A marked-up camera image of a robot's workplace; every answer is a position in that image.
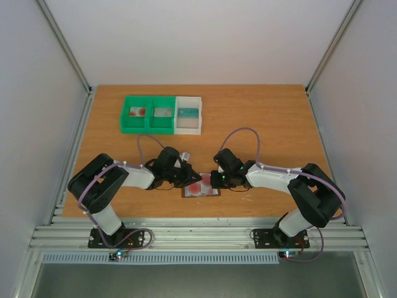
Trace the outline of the red circle card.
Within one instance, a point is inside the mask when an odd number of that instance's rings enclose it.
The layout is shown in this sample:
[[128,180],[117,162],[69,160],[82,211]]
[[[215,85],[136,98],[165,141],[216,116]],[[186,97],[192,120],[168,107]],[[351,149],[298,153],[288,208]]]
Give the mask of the red circle card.
[[184,188],[184,195],[185,195],[185,197],[201,196],[202,195],[201,183],[197,182],[197,183],[191,184],[189,186],[186,186]]
[[202,194],[205,196],[214,195],[215,191],[210,185],[210,173],[201,173],[200,175],[202,177],[202,180],[200,182],[202,187]]

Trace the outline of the brown leather card holder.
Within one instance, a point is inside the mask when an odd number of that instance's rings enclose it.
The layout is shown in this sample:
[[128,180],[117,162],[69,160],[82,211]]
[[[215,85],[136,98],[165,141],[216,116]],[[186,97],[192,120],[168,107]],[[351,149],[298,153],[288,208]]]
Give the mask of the brown leather card holder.
[[193,197],[216,197],[221,196],[219,189],[212,188],[210,184],[210,173],[200,173],[202,179],[182,189],[182,198]]

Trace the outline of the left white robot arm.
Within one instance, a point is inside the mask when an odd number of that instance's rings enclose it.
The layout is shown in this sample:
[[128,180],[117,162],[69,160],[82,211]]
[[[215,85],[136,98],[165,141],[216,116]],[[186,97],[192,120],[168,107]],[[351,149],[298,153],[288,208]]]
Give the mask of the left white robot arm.
[[183,189],[202,180],[192,165],[173,147],[164,147],[157,158],[135,166],[118,162],[101,153],[75,174],[68,191],[94,224],[94,239],[89,246],[99,248],[144,248],[134,237],[143,237],[145,229],[127,229],[111,206],[121,187],[155,190],[164,182]]

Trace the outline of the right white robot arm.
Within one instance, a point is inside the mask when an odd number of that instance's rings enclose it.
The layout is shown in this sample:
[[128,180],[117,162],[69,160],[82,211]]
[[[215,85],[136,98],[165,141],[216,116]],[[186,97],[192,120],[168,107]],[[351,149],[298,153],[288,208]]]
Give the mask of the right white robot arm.
[[243,163],[231,150],[220,150],[214,157],[218,169],[211,172],[215,189],[266,188],[291,195],[297,208],[285,214],[271,229],[277,248],[286,248],[310,227],[324,228],[335,213],[346,206],[346,197],[316,164],[303,168],[268,166],[254,160]]

